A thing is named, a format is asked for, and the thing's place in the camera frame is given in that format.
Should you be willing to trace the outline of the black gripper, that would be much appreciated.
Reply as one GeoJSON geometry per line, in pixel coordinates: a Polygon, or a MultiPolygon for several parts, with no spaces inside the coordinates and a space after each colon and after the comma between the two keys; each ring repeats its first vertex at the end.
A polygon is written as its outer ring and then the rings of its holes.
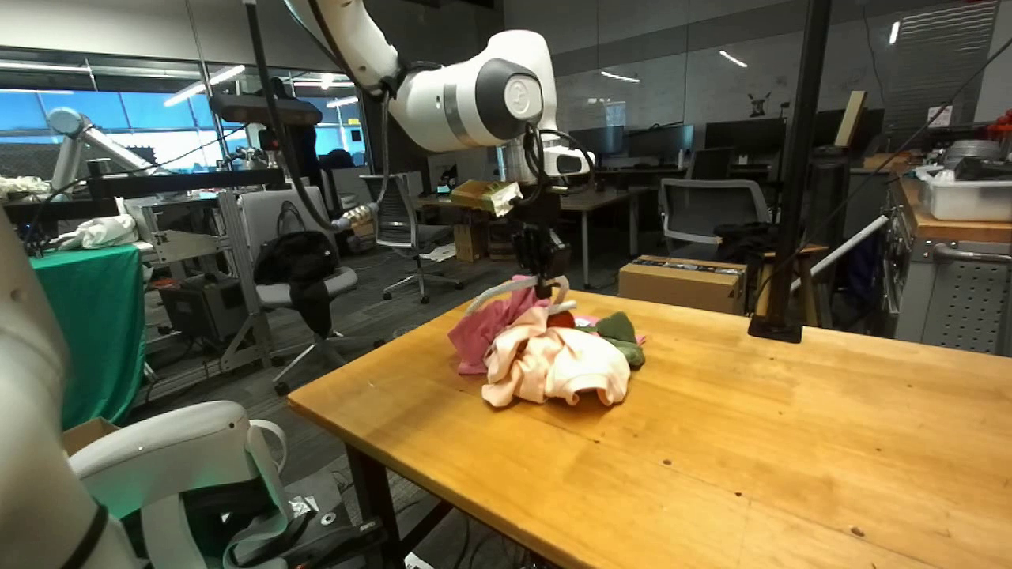
{"type": "Polygon", "coordinates": [[[559,191],[554,184],[536,184],[515,205],[515,258],[536,276],[535,296],[550,297],[554,276],[568,264],[568,248],[558,234],[559,191]]]}

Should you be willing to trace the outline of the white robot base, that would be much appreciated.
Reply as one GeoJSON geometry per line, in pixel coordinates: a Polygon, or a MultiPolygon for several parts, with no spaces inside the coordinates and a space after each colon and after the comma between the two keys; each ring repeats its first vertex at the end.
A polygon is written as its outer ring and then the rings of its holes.
{"type": "Polygon", "coordinates": [[[177,407],[67,454],[67,346],[27,258],[0,215],[0,569],[298,569],[288,454],[235,401],[177,407]],[[217,554],[183,499],[255,483],[270,513],[217,554]]]}

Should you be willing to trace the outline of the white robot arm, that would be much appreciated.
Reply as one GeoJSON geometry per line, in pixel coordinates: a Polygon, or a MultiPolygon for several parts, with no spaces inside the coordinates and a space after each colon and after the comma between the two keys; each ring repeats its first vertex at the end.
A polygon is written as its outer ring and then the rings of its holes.
{"type": "Polygon", "coordinates": [[[566,273],[566,245],[554,231],[559,194],[599,168],[559,129],[554,55],[541,31],[503,30],[469,61],[413,71],[371,15],[368,0],[308,0],[322,46],[350,84],[377,98],[425,151],[500,149],[517,266],[548,287],[566,273]]]}

